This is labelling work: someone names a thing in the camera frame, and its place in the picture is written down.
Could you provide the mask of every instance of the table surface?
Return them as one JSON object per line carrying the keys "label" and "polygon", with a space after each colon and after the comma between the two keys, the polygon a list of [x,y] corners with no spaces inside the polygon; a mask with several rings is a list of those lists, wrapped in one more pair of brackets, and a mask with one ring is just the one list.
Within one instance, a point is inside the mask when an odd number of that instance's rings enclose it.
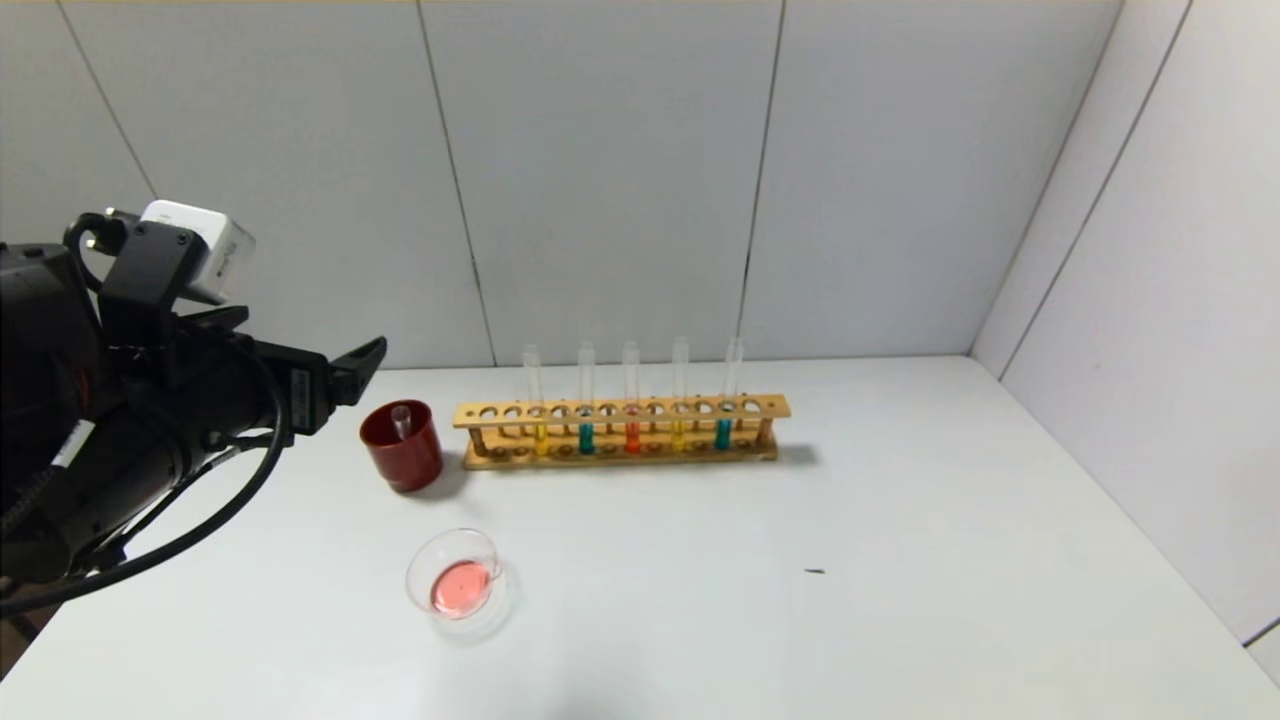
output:
{"label": "table surface", "polygon": [[[668,373],[644,382],[663,393]],[[690,374],[716,387],[714,365]],[[744,375],[791,402],[777,462],[467,474],[453,406],[522,397],[522,370],[383,372],[229,525],[64,606],[0,684],[0,716],[1280,717],[1280,689],[972,360]],[[547,369],[548,396],[575,383]],[[620,387],[618,368],[598,383]],[[389,492],[356,437],[401,397],[445,423],[445,474],[419,496]],[[145,546],[256,461],[201,480]],[[475,647],[403,591],[417,547],[456,527],[518,578]]]}

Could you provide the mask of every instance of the test tube rack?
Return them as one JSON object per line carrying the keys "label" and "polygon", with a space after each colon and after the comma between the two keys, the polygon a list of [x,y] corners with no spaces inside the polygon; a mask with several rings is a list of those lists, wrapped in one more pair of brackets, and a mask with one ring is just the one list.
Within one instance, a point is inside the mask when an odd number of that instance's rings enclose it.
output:
{"label": "test tube rack", "polygon": [[[626,400],[599,400],[590,407],[567,400],[548,402],[547,407],[530,402],[463,402],[453,414],[453,427],[471,433],[462,465],[467,470],[504,470],[777,460],[773,420],[791,416],[782,395],[741,395],[732,402],[722,402],[718,396],[649,397],[639,402],[634,415],[626,413],[627,405]],[[724,450],[714,445],[721,420],[733,423]],[[627,423],[640,424],[637,452],[626,450]],[[684,428],[678,439],[673,437],[677,423]],[[591,454],[579,450],[579,427],[585,424],[594,427]],[[536,448],[538,425],[547,428],[545,454]]]}

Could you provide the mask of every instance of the test tube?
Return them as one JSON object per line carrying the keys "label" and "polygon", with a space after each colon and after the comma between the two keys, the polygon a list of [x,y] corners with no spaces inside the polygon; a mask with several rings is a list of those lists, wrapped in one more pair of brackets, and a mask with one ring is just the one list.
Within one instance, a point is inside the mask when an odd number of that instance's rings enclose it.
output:
{"label": "test tube", "polygon": [[401,441],[408,439],[408,436],[413,432],[413,415],[408,405],[392,407],[392,423],[396,425],[396,434]]}
{"label": "test tube", "polygon": [[[543,405],[543,361],[538,356],[536,345],[525,346],[525,373],[529,374],[529,414],[541,418],[547,407]],[[534,452],[538,455],[550,452],[545,424],[534,425]]]}
{"label": "test tube", "polygon": [[[671,395],[676,398],[673,410],[687,411],[689,404],[689,341],[677,337],[676,345],[671,347]],[[685,450],[685,421],[676,420],[671,424],[671,448],[676,452]]]}
{"label": "test tube", "polygon": [[[577,348],[577,414],[589,418],[595,413],[595,346],[584,341]],[[577,451],[582,455],[595,452],[595,425],[582,423],[577,427]]]}
{"label": "test tube", "polygon": [[640,414],[640,348],[628,340],[622,346],[622,369],[626,373],[627,389],[627,452],[640,452],[640,423],[634,418]]}
{"label": "test tube", "polygon": [[[721,393],[721,410],[733,409],[733,396],[737,395],[737,369],[742,365],[742,340],[733,338],[724,351],[724,392]],[[716,450],[728,450],[733,432],[733,420],[716,421]]]}

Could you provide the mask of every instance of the orange liquid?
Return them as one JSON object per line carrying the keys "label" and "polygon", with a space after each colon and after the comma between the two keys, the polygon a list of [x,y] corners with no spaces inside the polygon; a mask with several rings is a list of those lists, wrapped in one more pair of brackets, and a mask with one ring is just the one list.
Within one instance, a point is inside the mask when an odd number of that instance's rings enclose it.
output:
{"label": "orange liquid", "polygon": [[451,565],[431,585],[431,607],[448,618],[466,618],[489,600],[489,569],[465,560]]}
{"label": "orange liquid", "polygon": [[[627,407],[627,415],[639,415],[635,407]],[[627,452],[640,452],[640,423],[627,423]]]}

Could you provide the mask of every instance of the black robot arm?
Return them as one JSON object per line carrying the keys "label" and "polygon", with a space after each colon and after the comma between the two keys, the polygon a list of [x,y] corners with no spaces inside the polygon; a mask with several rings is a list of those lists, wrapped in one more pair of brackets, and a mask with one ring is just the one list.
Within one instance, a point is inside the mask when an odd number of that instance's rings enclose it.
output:
{"label": "black robot arm", "polygon": [[[101,283],[92,281],[101,324],[82,274],[84,232],[116,256]],[[294,434],[312,434],[334,407],[358,402],[387,352],[385,338],[375,338],[330,363],[260,342],[234,332],[248,318],[242,306],[179,318],[173,304],[191,297],[191,278],[212,247],[192,229],[86,214],[67,240],[0,245],[0,574],[63,580],[4,601],[0,616],[106,587],[207,537],[257,492]],[[270,432],[243,436],[255,428]],[[227,506],[172,543],[123,561],[128,539],[173,498],[251,447],[266,455]]]}

